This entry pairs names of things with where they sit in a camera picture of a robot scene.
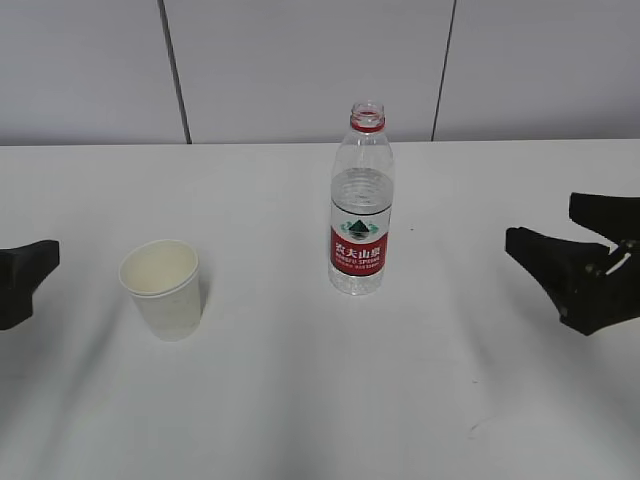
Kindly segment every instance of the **bottle label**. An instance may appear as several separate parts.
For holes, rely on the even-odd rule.
[[[357,215],[331,202],[331,263],[347,275],[366,277],[384,267],[391,205],[372,215]]]

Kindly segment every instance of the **red label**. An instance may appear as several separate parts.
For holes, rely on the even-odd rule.
[[[385,233],[375,242],[351,243],[331,229],[331,263],[347,275],[366,277],[378,273],[384,267],[387,256]]]

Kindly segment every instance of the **green logo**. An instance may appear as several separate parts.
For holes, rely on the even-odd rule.
[[[349,234],[354,240],[364,240],[369,234],[375,235],[380,229],[373,223],[365,225],[362,220],[358,220],[356,223],[343,223],[340,225],[340,230],[342,230],[343,233]]]

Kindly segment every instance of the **paper cup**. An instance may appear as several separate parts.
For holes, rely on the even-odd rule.
[[[120,265],[120,283],[158,338],[180,340],[200,324],[198,268],[195,250],[178,240],[142,245]]]

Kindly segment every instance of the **cup rim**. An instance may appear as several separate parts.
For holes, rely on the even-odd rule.
[[[170,242],[170,243],[178,243],[180,245],[183,245],[185,247],[187,247],[191,253],[193,253],[194,257],[195,257],[195,265],[193,267],[193,270],[189,273],[189,275],[187,275],[185,277],[185,279],[180,282],[179,284],[177,284],[174,287],[171,287],[167,290],[162,290],[159,292],[153,292],[153,293],[146,293],[146,292],[142,292],[139,290],[133,290],[131,288],[129,288],[129,286],[124,282],[124,280],[122,279],[122,268],[124,267],[124,264],[127,262],[127,260],[129,260],[133,255],[135,255],[136,253],[138,253],[140,250],[147,248],[151,245],[155,245],[156,243],[165,243],[165,242]],[[159,298],[159,297],[164,297],[167,295],[171,295],[172,293],[176,292],[177,290],[182,289],[183,287],[185,287],[187,284],[189,284],[192,280],[193,277],[195,277],[195,275],[198,273],[198,270],[200,268],[200,258],[198,257],[198,252],[196,252],[196,249],[193,248],[191,245],[189,245],[187,242],[183,241],[183,240],[176,240],[173,238],[163,238],[163,239],[159,239],[159,240],[152,240],[150,242],[147,242],[143,245],[140,245],[136,248],[134,248],[133,250],[131,250],[129,253],[127,253],[127,255],[124,257],[124,259],[120,262],[120,266],[118,267],[118,280],[120,280],[120,285],[122,285],[125,290],[127,290],[129,292],[129,294],[131,294],[134,297],[138,297],[138,298]]]

